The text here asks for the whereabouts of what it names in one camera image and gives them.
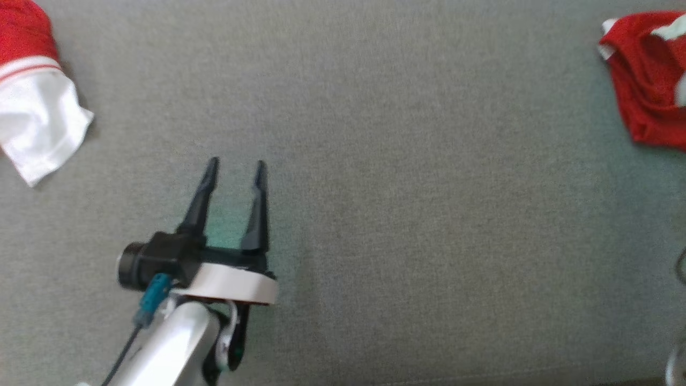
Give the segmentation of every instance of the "red stripe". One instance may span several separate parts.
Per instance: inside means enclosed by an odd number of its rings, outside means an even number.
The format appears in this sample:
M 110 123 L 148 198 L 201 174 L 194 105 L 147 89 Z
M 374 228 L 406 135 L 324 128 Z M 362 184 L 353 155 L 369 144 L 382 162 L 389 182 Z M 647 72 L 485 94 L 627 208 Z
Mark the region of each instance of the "red stripe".
M 18 69 L 16 71 L 10 72 L 9 74 L 7 74 L 5 76 L 0 77 L 0 83 L 4 82 L 5 80 L 7 80 L 8 78 L 10 78 L 12 76 L 19 75 L 20 73 L 22 73 L 24 71 L 31 71 L 34 69 L 58 69 L 58 70 L 62 71 L 60 66 L 57 66 L 57 65 L 35 65 L 35 66 L 31 66 L 31 67 L 25 67 L 22 69 Z

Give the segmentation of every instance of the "red fabric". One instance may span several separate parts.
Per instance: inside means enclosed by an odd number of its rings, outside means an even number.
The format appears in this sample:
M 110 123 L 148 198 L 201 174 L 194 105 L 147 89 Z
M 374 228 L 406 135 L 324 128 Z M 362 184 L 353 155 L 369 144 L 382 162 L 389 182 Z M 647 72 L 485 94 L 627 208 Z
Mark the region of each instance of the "red fabric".
M 0 0 L 0 66 L 26 56 L 58 59 L 50 19 L 30 0 Z
M 619 112 L 636 142 L 686 151 L 686 108 L 674 103 L 686 72 L 686 36 L 664 41 L 650 33 L 684 12 L 646 12 L 618 20 L 600 40 L 616 52 L 610 66 Z

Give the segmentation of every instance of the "camera lens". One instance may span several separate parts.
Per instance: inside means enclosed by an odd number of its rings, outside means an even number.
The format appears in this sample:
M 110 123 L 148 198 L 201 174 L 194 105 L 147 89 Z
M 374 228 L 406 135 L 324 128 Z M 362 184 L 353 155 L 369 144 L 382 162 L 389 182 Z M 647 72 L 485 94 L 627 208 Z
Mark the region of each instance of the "camera lens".
M 123 288 L 142 291 L 139 283 L 139 259 L 140 252 L 145 244 L 142 242 L 132 242 L 129 244 L 117 259 L 117 281 Z

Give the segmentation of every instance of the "red and white cloth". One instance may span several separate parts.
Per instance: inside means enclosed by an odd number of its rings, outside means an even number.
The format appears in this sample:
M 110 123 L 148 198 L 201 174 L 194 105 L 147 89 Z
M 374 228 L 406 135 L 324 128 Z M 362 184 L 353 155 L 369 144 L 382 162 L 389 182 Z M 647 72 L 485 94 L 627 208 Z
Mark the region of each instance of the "red and white cloth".
M 631 14 L 603 30 L 598 49 L 631 137 L 686 151 L 686 12 Z
M 71 157 L 93 120 L 58 59 L 43 10 L 0 0 L 0 146 L 29 186 Z

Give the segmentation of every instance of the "teal cable connector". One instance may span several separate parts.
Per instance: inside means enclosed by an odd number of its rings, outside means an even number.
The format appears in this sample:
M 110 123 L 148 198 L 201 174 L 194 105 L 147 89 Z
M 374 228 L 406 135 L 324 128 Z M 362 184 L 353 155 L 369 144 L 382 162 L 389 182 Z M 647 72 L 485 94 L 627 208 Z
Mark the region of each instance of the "teal cable connector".
M 172 277 L 158 273 L 150 281 L 147 290 L 139 303 L 140 309 L 133 318 L 133 323 L 141 328 L 148 328 L 155 316 L 155 311 L 172 289 Z

